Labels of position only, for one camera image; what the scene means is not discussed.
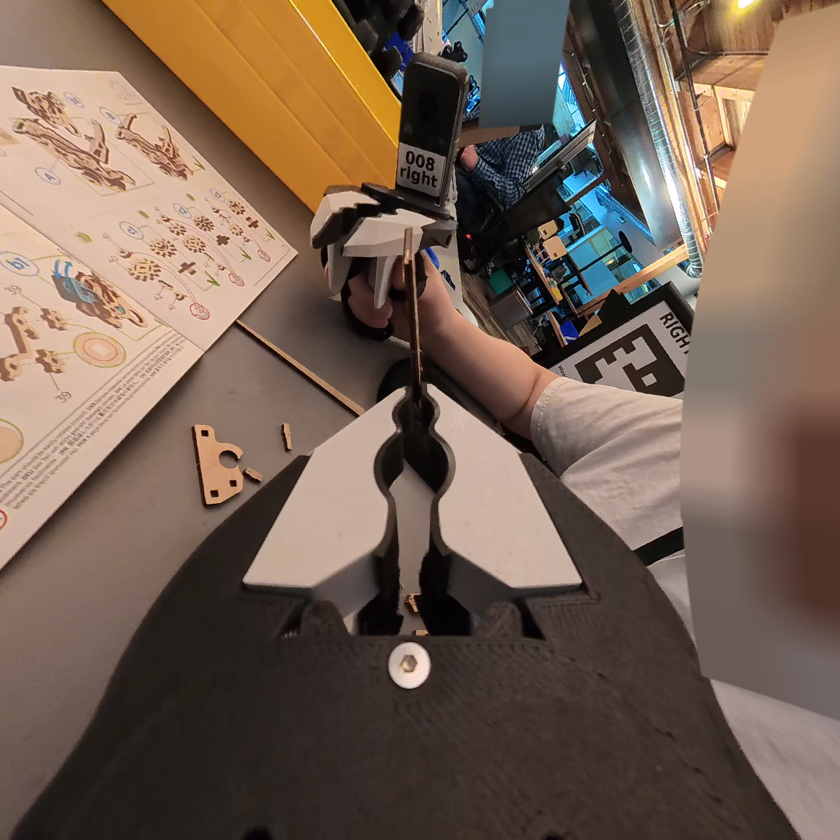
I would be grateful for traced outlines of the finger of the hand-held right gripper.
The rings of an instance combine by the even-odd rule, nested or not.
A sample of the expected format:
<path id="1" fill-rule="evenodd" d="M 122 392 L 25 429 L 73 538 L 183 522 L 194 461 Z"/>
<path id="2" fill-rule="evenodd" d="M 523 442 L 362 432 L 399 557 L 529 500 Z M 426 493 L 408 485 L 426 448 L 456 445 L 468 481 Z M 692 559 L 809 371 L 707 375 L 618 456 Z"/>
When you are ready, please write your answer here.
<path id="1" fill-rule="evenodd" d="M 362 218 L 341 245 L 341 256 L 351 259 L 403 256 L 406 231 L 411 235 L 411 253 L 415 256 L 421 248 L 424 228 L 431 224 L 431 218 Z"/>
<path id="2" fill-rule="evenodd" d="M 311 221 L 311 247 L 323 249 L 338 242 L 361 217 L 377 215 L 381 209 L 379 201 L 360 189 L 329 187 Z"/>

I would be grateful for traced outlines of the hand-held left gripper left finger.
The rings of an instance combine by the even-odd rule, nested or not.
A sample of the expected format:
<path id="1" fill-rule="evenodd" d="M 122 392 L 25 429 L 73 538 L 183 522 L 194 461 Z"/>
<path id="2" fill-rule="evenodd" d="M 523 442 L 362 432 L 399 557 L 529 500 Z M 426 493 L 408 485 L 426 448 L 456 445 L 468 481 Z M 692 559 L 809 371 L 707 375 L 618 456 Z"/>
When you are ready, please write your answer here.
<path id="1" fill-rule="evenodd" d="M 330 602 L 362 634 L 396 634 L 400 572 L 392 485 L 403 472 L 400 388 L 316 447 L 243 579 Z"/>

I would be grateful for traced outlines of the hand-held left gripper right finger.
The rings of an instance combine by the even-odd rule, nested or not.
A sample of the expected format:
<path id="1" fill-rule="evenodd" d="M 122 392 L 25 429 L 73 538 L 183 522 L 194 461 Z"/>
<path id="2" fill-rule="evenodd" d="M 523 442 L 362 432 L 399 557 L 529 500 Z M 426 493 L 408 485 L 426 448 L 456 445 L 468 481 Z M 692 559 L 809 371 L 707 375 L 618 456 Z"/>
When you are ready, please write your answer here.
<path id="1" fill-rule="evenodd" d="M 495 602 L 583 586 L 522 454 L 428 387 L 428 632 L 467 634 Z"/>

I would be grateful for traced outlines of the wooden model part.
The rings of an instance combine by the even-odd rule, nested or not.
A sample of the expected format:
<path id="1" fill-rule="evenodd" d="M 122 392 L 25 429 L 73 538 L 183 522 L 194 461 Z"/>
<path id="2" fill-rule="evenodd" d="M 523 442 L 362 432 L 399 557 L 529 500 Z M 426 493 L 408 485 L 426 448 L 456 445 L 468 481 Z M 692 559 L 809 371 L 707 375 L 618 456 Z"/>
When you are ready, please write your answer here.
<path id="1" fill-rule="evenodd" d="M 414 248 L 413 227 L 405 228 L 402 251 L 403 283 L 406 297 L 405 304 L 408 324 L 409 359 L 411 367 L 411 400 L 415 409 L 420 412 L 423 407 L 424 391 L 418 317 L 417 258 Z"/>

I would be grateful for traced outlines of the person's right forearm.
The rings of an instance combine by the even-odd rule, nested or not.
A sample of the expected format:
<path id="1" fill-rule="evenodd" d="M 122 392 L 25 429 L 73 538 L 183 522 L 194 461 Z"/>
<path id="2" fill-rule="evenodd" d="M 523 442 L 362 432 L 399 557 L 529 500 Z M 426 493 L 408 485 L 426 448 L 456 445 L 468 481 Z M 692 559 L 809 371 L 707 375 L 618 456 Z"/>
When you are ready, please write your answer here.
<path id="1" fill-rule="evenodd" d="M 482 332 L 456 310 L 421 315 L 421 348 L 502 426 L 531 439 L 532 413 L 558 376 L 512 343 Z"/>

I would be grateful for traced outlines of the person's right hand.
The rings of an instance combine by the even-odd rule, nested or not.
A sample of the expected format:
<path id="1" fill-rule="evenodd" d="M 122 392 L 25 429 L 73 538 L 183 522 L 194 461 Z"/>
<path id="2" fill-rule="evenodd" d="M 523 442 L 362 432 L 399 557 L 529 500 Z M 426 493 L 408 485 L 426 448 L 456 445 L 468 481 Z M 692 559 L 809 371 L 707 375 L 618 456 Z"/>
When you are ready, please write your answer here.
<path id="1" fill-rule="evenodd" d="M 447 338 L 452 327 L 458 325 L 459 313 L 429 254 L 422 251 L 418 253 L 418 257 L 423 259 L 426 277 L 425 289 L 417 300 L 419 345 L 423 352 L 432 354 L 439 341 Z M 380 308 L 376 308 L 369 273 L 369 269 L 365 267 L 345 284 L 350 312 L 360 324 L 373 330 L 375 334 L 388 333 L 408 342 L 411 331 L 407 302 L 388 299 Z"/>

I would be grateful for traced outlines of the black dumbbell set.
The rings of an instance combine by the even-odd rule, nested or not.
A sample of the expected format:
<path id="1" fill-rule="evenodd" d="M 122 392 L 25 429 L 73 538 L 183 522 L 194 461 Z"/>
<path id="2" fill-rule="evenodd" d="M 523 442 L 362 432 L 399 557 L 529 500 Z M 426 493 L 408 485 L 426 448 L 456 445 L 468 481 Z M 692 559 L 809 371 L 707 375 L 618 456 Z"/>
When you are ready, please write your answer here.
<path id="1" fill-rule="evenodd" d="M 393 79 L 408 59 L 406 45 L 424 21 L 424 11 L 414 1 L 333 1 L 344 22 L 360 43 L 374 68 L 396 92 Z"/>

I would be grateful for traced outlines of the black textured pad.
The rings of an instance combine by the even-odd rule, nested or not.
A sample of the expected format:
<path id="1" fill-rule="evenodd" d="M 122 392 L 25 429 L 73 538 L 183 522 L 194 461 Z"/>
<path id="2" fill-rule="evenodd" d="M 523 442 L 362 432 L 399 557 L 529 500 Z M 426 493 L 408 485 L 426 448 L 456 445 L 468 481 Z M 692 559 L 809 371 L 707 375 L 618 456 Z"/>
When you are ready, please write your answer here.
<path id="1" fill-rule="evenodd" d="M 507 433 L 504 431 L 498 421 L 487 411 L 487 409 L 480 404 L 473 396 L 467 393 L 455 380 L 452 379 L 443 369 L 435 362 L 424 359 L 423 366 L 423 382 L 425 384 L 435 385 L 441 392 L 445 393 L 454 402 L 465 408 L 465 410 L 475 417 L 477 417 L 483 424 L 491 427 L 495 432 L 501 436 Z M 409 386 L 411 384 L 411 362 L 408 358 L 403 358 L 394 362 L 385 372 L 378 385 L 376 391 L 375 401 L 377 403 L 383 401 L 388 395 L 394 393 L 398 389 Z"/>

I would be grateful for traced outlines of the black office chair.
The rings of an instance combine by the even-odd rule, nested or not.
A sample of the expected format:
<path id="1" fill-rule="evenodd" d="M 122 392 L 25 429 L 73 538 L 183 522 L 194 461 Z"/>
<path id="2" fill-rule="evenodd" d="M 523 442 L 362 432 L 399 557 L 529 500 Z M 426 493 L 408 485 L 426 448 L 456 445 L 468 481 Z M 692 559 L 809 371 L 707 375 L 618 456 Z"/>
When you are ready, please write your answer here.
<path id="1" fill-rule="evenodd" d="M 460 268 L 475 275 L 526 234 L 570 210 L 571 205 L 554 182 L 544 182 L 525 192 L 509 209 L 492 214 L 480 229 L 458 233 Z"/>

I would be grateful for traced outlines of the stack of yellow plastic bins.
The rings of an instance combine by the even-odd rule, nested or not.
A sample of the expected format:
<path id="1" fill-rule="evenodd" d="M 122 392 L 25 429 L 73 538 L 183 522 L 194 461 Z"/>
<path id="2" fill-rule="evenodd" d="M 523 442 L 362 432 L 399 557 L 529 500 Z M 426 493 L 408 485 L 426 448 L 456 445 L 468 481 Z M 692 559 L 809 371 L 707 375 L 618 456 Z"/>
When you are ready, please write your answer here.
<path id="1" fill-rule="evenodd" d="M 393 187 L 400 102 L 330 1 L 106 1 L 315 211 Z"/>

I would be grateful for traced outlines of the thin wooden stick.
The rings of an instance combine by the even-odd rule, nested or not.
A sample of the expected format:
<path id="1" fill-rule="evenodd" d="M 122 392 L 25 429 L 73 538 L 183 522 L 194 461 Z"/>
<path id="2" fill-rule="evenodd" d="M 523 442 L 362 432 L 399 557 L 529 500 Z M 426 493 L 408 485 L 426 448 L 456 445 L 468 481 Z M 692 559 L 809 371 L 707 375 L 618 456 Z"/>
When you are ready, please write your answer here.
<path id="1" fill-rule="evenodd" d="M 275 356 L 280 358 L 284 363 L 290 366 L 294 371 L 302 375 L 306 378 L 310 383 L 315 385 L 321 392 L 329 396 L 333 399 L 336 403 L 342 405 L 346 408 L 349 412 L 351 412 L 356 417 L 360 417 L 365 413 L 365 409 L 358 404 L 357 402 L 351 400 L 348 396 L 341 393 L 338 389 L 333 387 L 330 383 L 325 381 L 321 378 L 318 374 L 315 374 L 314 371 L 311 371 L 307 366 L 299 362 L 298 360 L 294 359 L 285 351 L 281 350 L 277 347 L 273 342 L 270 342 L 268 339 L 263 337 L 257 331 L 250 328 L 247 324 L 245 324 L 241 319 L 237 319 L 235 321 L 235 325 L 237 325 L 240 329 L 242 329 L 251 339 L 255 340 L 269 352 L 273 353 Z"/>

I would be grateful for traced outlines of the black white marker sign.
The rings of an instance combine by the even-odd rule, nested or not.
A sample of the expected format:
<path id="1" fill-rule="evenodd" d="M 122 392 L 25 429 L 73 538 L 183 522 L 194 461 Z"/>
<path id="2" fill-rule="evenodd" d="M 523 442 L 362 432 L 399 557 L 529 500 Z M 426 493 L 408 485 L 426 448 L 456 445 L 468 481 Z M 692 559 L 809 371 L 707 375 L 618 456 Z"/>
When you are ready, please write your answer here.
<path id="1" fill-rule="evenodd" d="M 694 311 L 669 282 L 546 358 L 557 375 L 682 399 Z"/>

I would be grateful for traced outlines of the black floor lamp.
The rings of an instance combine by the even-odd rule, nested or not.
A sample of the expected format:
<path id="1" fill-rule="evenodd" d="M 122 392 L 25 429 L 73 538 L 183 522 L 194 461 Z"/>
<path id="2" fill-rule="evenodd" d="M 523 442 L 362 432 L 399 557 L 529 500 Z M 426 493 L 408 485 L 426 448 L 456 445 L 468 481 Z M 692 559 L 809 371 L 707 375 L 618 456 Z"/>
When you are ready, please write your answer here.
<path id="1" fill-rule="evenodd" d="M 642 267 L 623 231 L 614 235 L 600 226 L 570 247 L 570 257 L 595 293 L 628 279 Z"/>

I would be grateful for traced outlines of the illustrated instruction booklet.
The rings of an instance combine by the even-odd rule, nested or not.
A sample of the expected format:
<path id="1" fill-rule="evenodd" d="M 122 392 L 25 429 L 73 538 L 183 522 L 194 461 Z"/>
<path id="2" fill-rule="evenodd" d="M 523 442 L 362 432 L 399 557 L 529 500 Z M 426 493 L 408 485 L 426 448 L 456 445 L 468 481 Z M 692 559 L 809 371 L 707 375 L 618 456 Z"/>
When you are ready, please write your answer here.
<path id="1" fill-rule="evenodd" d="M 119 73 L 1 68 L 1 564 L 297 251 Z"/>

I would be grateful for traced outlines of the flat wooden bracket part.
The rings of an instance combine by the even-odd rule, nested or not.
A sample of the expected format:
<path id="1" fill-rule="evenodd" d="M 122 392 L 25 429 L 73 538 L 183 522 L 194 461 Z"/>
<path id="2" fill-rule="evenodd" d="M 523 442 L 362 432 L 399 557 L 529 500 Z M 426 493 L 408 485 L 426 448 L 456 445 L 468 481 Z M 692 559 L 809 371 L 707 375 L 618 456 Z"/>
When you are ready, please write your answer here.
<path id="1" fill-rule="evenodd" d="M 225 503 L 241 493 L 244 478 L 238 462 L 242 448 L 220 443 L 214 429 L 204 424 L 193 425 L 192 436 L 204 506 Z"/>

